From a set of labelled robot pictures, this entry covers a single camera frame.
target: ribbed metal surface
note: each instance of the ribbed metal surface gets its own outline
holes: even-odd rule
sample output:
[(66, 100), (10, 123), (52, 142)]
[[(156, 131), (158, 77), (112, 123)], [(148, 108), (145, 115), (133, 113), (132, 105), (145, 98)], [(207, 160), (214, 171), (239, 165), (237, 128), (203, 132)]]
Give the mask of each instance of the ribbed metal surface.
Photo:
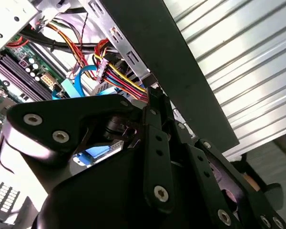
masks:
[(164, 1), (240, 141), (224, 155), (285, 134), (286, 0)]

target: bolt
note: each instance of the bolt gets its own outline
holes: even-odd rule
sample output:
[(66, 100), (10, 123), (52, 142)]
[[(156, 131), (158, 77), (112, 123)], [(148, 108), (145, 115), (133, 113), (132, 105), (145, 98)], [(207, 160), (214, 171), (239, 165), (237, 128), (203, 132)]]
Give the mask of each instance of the bolt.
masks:
[(266, 219), (265, 216), (261, 215), (261, 220), (262, 222), (268, 227), (268, 228), (271, 228), (271, 224), (269, 223), (269, 221)]
[(231, 225), (231, 218), (230, 216), (222, 209), (219, 209), (218, 212), (218, 217), (219, 219), (227, 226), (230, 226)]
[(128, 106), (128, 103), (125, 102), (125, 101), (121, 101), (121, 104), (124, 105), (124, 106)]
[(37, 114), (26, 114), (23, 117), (23, 121), (28, 125), (40, 125), (42, 118)]
[(155, 197), (161, 202), (168, 201), (168, 193), (164, 187), (157, 185), (156, 187), (154, 187), (153, 193)]
[(179, 126), (181, 129), (185, 129), (185, 126), (184, 126), (182, 123), (178, 123), (178, 126)]
[(204, 146), (207, 147), (208, 149), (211, 148), (211, 145), (210, 145), (210, 143), (208, 143), (208, 142), (204, 142)]
[(150, 111), (151, 111), (151, 113), (154, 115), (156, 115), (157, 114), (157, 112), (156, 111), (154, 111), (153, 109), (150, 109)]
[(276, 225), (277, 225), (280, 229), (283, 229), (283, 228), (284, 228), (284, 225), (282, 224), (281, 221), (278, 220), (277, 217), (273, 217), (272, 219), (273, 219), (273, 221), (276, 223)]
[(65, 143), (69, 140), (69, 135), (62, 130), (55, 131), (52, 134), (52, 137), (56, 142), (59, 142), (59, 143)]

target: yellow wire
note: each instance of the yellow wire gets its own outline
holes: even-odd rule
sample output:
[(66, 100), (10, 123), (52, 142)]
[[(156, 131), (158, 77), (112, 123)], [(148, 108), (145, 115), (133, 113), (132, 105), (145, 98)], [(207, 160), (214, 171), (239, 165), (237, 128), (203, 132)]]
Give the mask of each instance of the yellow wire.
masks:
[[(99, 59), (102, 60), (102, 58), (99, 55), (94, 54), (94, 56)], [(112, 70), (117, 73), (121, 78), (123, 78), (124, 80), (126, 80), (128, 83), (130, 83), (132, 86), (134, 86), (135, 88), (139, 89), (142, 92), (146, 92), (145, 89), (139, 87), (138, 85), (136, 85), (134, 82), (132, 82), (131, 80), (129, 80), (125, 75), (123, 75), (119, 70), (117, 70), (111, 63), (108, 64), (109, 67), (112, 68)]]
[[(54, 31), (56, 31), (68, 44), (68, 46), (70, 47), (71, 51), (73, 52), (75, 59), (77, 60), (77, 62), (79, 62), (80, 67), (83, 68), (85, 66), (85, 64), (82, 62), (81, 58), (77, 55), (76, 51), (74, 50), (73, 46), (72, 46), (72, 41), (70, 40), (69, 37), (67, 37), (63, 32), (61, 32), (58, 28), (56, 28), (54, 25), (52, 24), (48, 24), (48, 26), (53, 29)], [(85, 72), (86, 76), (88, 76), (89, 78), (92, 79), (90, 73)]]

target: black bar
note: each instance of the black bar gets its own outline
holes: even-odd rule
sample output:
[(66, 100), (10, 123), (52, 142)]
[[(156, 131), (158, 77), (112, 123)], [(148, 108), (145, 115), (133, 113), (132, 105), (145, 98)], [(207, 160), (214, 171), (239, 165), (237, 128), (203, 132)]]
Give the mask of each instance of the black bar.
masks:
[(238, 140), (162, 0), (101, 0), (200, 138), (224, 152)]

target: screw hole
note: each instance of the screw hole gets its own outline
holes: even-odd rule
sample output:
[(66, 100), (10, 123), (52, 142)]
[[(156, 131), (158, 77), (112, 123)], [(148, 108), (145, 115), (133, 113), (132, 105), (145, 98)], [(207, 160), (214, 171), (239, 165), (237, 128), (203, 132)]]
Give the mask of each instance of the screw hole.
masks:
[(35, 122), (38, 121), (38, 119), (35, 118), (35, 117), (30, 117), (30, 118), (28, 118), (28, 120), (31, 121), (31, 122), (33, 122), (33, 123), (35, 123)]
[(208, 172), (204, 172), (204, 175), (206, 176), (206, 177), (210, 177), (210, 174), (208, 173)]
[(162, 138), (160, 136), (156, 136), (156, 139), (161, 142), (162, 141)]
[(164, 197), (164, 192), (162, 190), (158, 191), (159, 196)]
[(132, 137), (132, 136), (134, 136), (136, 133), (137, 133), (137, 131), (136, 131), (135, 129), (132, 129), (132, 128), (128, 128), (128, 129), (126, 130), (126, 136), (128, 136), (128, 137)]
[(58, 139), (60, 139), (60, 140), (65, 139), (65, 136), (62, 135), (62, 134), (57, 134), (56, 137), (57, 137)]
[(156, 150), (157, 155), (162, 156), (163, 152), (161, 150)]

